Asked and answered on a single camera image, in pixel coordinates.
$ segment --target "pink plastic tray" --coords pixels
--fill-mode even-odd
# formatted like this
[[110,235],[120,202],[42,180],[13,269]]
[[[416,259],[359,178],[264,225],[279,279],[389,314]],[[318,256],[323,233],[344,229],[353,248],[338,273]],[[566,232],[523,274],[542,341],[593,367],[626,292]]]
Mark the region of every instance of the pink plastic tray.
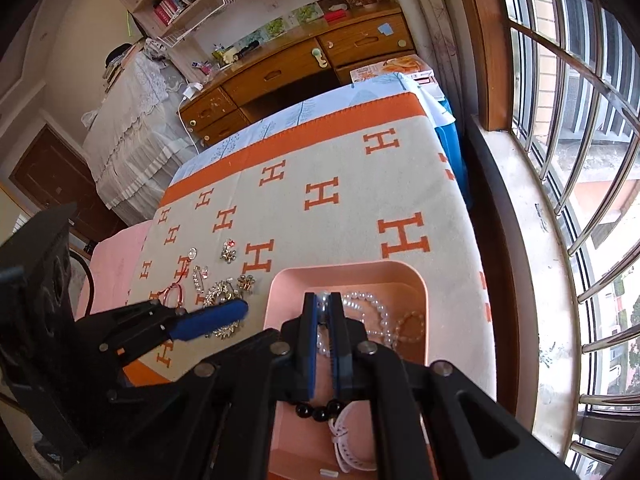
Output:
[[[386,305],[392,327],[405,312],[418,311],[424,314],[425,334],[428,333],[428,298],[424,281],[413,267],[388,260],[282,270],[271,283],[264,327],[279,330],[283,322],[300,315],[305,292],[323,291],[370,292]],[[365,309],[366,326],[379,330],[377,313],[367,305]],[[345,314],[360,319],[350,308],[345,309]],[[406,322],[402,333],[415,336],[417,330],[419,323],[413,317]],[[426,336],[419,343],[399,344],[397,351],[404,359],[424,364],[427,359]],[[316,396],[311,404],[322,405],[332,397],[331,365],[328,358],[318,355]],[[369,403],[363,401],[354,406],[347,423],[350,449],[360,459],[375,462]],[[271,441],[270,473],[290,480],[326,480],[320,475],[321,468],[340,472],[340,478],[377,477],[375,471],[341,472],[328,425],[312,418],[299,418],[293,406],[279,402]]]

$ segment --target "door frame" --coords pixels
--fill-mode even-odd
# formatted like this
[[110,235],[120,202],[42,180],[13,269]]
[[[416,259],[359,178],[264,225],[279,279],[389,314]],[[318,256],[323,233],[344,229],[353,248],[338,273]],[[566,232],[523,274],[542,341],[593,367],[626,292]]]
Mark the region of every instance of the door frame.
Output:
[[[78,150],[76,150],[69,142],[67,142],[67,140],[60,135],[56,129],[49,123],[49,121],[44,121],[44,124],[40,127],[40,131],[36,134],[35,137],[33,137],[33,140],[29,143],[29,145],[27,146],[27,148],[24,150],[24,152],[22,153],[22,155],[20,156],[20,158],[18,159],[18,162],[15,163],[14,168],[11,170],[11,173],[9,175],[9,181],[14,184],[15,187],[17,187],[29,200],[31,200],[38,208],[40,208],[40,210],[44,210],[47,207],[40,203],[39,200],[36,199],[36,197],[34,197],[26,188],[24,188],[22,186],[22,184],[20,184],[20,182],[18,182],[18,180],[16,180],[15,178],[15,172],[16,170],[20,167],[20,165],[22,164],[23,160],[26,158],[27,155],[29,155],[29,153],[31,152],[31,150],[33,149],[34,145],[36,142],[38,142],[38,140],[40,139],[40,136],[44,133],[45,130],[49,130],[65,147],[67,147],[73,154],[75,154],[78,159],[85,165],[88,167],[88,164],[86,163],[86,161],[84,160],[84,157],[78,153]],[[78,230],[76,230],[71,224],[69,225],[69,230],[74,234],[74,236],[76,236],[77,238],[80,238],[85,244],[89,243],[89,238],[87,238],[85,235],[83,235],[82,233],[80,233]]]

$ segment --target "black bead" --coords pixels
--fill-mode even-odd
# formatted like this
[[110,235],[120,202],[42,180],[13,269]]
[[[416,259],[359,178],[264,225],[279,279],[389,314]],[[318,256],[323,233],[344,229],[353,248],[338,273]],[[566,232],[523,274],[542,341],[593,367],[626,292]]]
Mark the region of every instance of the black bead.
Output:
[[344,402],[340,402],[340,400],[338,399],[331,399],[326,404],[326,410],[329,413],[330,417],[336,417],[340,415],[340,412],[344,409],[344,407],[345,407]]
[[329,420],[329,413],[324,406],[318,406],[317,408],[314,408],[312,417],[316,422],[326,422]]
[[296,405],[296,415],[300,418],[309,418],[313,411],[314,409],[311,407],[311,405],[307,404],[306,402],[300,402]]

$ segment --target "brown door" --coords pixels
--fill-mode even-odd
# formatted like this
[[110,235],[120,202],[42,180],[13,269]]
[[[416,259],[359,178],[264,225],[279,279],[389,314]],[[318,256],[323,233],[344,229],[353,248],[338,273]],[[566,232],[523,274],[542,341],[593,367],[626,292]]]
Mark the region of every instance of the brown door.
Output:
[[10,180],[41,208],[76,202],[72,230],[86,241],[100,242],[127,227],[98,196],[84,160],[48,126],[28,147]]

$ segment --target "silver rivet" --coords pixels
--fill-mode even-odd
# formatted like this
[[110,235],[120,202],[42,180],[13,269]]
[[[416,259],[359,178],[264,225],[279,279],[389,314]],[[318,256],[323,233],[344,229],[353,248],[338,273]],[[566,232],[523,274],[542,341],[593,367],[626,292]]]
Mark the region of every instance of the silver rivet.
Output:
[[453,366],[449,361],[436,361],[431,365],[431,368],[443,377],[449,377],[453,373]]
[[360,341],[358,343],[358,352],[365,355],[373,355],[378,351],[378,345],[373,341]]
[[276,341],[275,343],[271,343],[269,350],[271,350],[271,353],[274,355],[287,355],[291,347],[286,341]]
[[198,363],[193,368],[193,373],[198,377],[211,377],[216,367],[211,363]]

